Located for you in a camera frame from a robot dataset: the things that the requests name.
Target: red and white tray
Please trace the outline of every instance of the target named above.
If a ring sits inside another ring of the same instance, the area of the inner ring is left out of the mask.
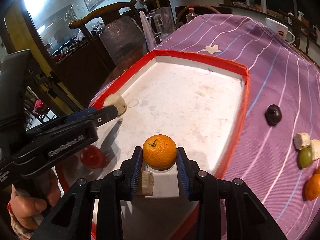
[[[106,155],[107,167],[90,170],[76,154],[56,167],[62,187],[119,169],[135,146],[155,134],[171,137],[202,170],[222,178],[244,122],[249,89],[244,65],[203,54],[153,50],[91,105],[100,109],[108,95],[119,93],[128,106],[121,117],[98,128],[94,145]],[[143,169],[154,173],[154,194],[122,201],[124,239],[181,239],[197,219],[197,202],[179,196],[176,165],[167,171],[145,164]]]

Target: floral sleeve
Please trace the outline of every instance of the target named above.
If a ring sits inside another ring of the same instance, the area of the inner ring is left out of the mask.
[[[12,212],[10,202],[7,205],[8,212],[11,218],[11,226],[13,231],[21,240],[29,240],[32,236],[33,231],[25,229],[16,219],[15,215]]]

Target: metal screw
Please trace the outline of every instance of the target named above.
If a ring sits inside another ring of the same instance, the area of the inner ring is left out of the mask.
[[[239,179],[239,178],[236,178],[236,179],[234,180],[234,182],[235,182],[236,185],[242,185],[243,180],[242,180],[242,179]]]
[[[199,175],[200,177],[205,177],[205,176],[208,175],[208,173],[207,173],[206,171],[198,171],[198,175]]]
[[[122,171],[121,170],[115,170],[115,171],[113,171],[112,175],[115,176],[115,177],[119,177],[119,176],[122,175]]]
[[[87,183],[87,180],[86,179],[78,179],[77,180],[77,184],[79,185],[79,186],[83,186],[84,184],[86,184]]]

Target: banana piece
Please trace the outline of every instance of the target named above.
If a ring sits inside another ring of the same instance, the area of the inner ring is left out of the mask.
[[[320,141],[311,140],[310,148],[312,150],[312,161],[315,161],[320,158]]]
[[[151,171],[141,171],[137,195],[152,196],[154,182]]]
[[[297,133],[294,136],[293,141],[297,150],[307,148],[311,143],[310,136],[306,132]]]
[[[127,105],[125,104],[123,97],[119,94],[111,94],[108,96],[103,103],[103,107],[107,106],[115,106],[118,109],[118,116],[123,114],[127,109]]]

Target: purple tablecloth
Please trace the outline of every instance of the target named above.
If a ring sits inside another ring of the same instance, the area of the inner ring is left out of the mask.
[[[320,76],[316,67],[267,27],[248,17],[203,15],[173,33],[157,49],[209,54],[246,65],[251,91],[243,130],[224,176],[239,177],[262,201],[289,240],[299,239],[320,207],[304,201],[303,186],[319,161],[300,170],[292,137],[320,139]],[[267,125],[264,112],[280,106],[282,121]]]

